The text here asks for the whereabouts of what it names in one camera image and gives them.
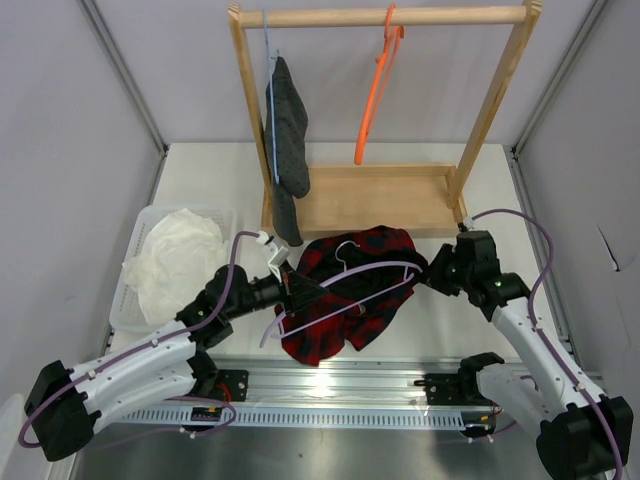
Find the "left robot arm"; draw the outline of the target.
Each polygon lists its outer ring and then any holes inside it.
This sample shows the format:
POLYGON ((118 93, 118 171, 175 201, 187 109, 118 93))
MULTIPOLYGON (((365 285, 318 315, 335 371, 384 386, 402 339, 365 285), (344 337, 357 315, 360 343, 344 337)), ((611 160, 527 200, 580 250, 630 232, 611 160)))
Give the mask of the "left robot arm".
POLYGON ((23 428, 36 439, 21 433, 19 443, 55 462, 139 409, 174 397, 207 399, 218 376, 207 351, 232 334, 232 320, 276 304, 296 313, 327 293, 289 265, 254 279, 223 266, 173 320, 130 347, 74 367, 59 360, 43 367, 24 406, 23 428))

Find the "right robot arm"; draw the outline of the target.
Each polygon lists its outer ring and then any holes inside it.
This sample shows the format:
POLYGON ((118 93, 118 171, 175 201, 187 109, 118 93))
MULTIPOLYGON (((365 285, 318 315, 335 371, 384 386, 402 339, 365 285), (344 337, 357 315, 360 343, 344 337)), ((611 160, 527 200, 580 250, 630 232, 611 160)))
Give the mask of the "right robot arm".
POLYGON ((628 461, 634 414, 605 392, 572 359, 553 329, 535 314, 533 293, 516 273, 504 273, 487 231, 459 234, 440 247, 428 286, 444 295, 465 293, 471 305, 511 344, 532 378, 526 383, 493 352, 461 360, 458 395, 492 401, 535 439, 554 479, 585 479, 628 461))

